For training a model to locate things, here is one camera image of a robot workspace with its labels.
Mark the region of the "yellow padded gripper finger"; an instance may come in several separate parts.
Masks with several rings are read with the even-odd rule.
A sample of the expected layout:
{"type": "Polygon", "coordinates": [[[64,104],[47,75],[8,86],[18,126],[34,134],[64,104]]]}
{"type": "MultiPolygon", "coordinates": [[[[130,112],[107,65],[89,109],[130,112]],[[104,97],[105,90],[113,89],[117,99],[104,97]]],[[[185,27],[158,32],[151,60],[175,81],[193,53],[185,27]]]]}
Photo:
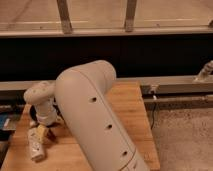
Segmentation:
{"type": "Polygon", "coordinates": [[[40,143],[44,142],[44,138],[47,136],[48,131],[49,131],[49,128],[44,125],[39,125],[36,128],[37,138],[40,143]]]}

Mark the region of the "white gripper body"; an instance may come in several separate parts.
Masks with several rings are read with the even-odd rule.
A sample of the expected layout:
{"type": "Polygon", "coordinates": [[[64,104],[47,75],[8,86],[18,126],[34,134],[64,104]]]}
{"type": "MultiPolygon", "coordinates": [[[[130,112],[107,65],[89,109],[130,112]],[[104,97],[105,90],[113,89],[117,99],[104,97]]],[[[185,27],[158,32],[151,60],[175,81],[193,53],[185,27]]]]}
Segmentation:
{"type": "Polygon", "coordinates": [[[56,121],[57,112],[52,105],[37,105],[36,117],[40,124],[50,126],[56,121]]]}

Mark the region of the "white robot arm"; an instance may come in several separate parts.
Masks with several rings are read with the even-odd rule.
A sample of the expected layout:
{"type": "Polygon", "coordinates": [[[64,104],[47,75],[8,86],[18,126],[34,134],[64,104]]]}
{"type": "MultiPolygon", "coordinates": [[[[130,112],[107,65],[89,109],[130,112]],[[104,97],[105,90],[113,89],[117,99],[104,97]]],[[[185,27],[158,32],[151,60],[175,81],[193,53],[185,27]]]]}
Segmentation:
{"type": "Polygon", "coordinates": [[[93,171],[150,171],[106,99],[115,80],[113,65],[96,60],[31,86],[24,100],[42,125],[62,115],[93,171]]]}

